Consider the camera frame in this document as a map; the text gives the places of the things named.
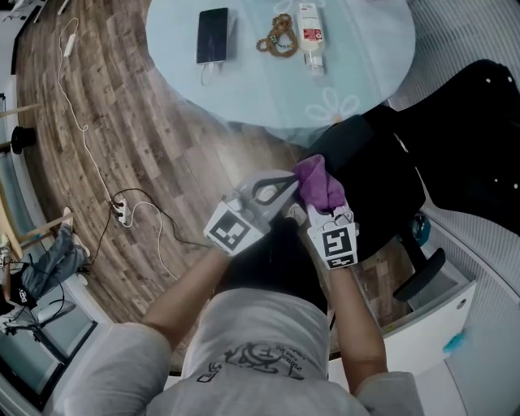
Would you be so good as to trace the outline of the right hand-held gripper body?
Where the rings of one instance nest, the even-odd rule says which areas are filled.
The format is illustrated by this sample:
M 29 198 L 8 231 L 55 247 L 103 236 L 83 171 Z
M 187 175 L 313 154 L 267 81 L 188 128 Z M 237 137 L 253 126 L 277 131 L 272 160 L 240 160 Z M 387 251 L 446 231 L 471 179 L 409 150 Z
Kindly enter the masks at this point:
M 309 227 L 307 234 L 327 269 L 350 267 L 358 262 L 358 228 L 353 214 L 334 210 L 325 215 L 321 228 Z

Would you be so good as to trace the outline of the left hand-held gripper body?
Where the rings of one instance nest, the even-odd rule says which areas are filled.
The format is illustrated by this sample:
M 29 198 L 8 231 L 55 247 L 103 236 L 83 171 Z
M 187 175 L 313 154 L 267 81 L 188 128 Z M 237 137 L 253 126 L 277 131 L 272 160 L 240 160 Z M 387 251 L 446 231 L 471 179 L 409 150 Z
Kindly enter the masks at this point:
M 204 236 L 228 256 L 244 252 L 271 230 L 269 201 L 278 191 L 273 178 L 259 181 L 256 189 L 233 190 L 217 205 Z

